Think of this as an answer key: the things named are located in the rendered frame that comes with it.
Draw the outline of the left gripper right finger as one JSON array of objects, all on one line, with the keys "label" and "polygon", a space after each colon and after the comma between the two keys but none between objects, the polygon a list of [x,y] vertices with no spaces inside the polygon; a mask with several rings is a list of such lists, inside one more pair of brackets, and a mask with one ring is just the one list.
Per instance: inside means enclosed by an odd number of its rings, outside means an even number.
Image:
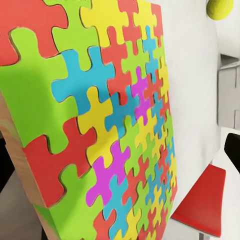
[{"label": "left gripper right finger", "polygon": [[240,173],[240,135],[228,133],[224,151]]}]

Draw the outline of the jigsaw puzzle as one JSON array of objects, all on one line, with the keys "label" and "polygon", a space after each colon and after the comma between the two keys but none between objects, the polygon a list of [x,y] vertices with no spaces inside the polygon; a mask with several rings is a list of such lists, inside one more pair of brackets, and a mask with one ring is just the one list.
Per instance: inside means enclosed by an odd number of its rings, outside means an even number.
[{"label": "jigsaw puzzle", "polygon": [[0,131],[48,240],[162,240],[169,90],[161,5],[0,0]]}]

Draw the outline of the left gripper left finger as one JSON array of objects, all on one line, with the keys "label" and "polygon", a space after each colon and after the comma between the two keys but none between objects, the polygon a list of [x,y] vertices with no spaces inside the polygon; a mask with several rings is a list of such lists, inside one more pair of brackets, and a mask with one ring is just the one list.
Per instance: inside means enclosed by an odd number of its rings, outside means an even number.
[{"label": "left gripper left finger", "polygon": [[3,136],[3,138],[0,138],[0,193],[9,181],[14,170],[16,170],[5,145],[6,142]]}]

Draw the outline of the tennis ball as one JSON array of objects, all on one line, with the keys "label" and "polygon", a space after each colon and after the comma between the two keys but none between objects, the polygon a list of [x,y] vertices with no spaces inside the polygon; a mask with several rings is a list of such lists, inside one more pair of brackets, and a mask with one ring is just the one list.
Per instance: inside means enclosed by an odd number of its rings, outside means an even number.
[{"label": "tennis ball", "polygon": [[233,6],[234,0],[208,0],[206,12],[211,19],[220,21],[229,16]]}]

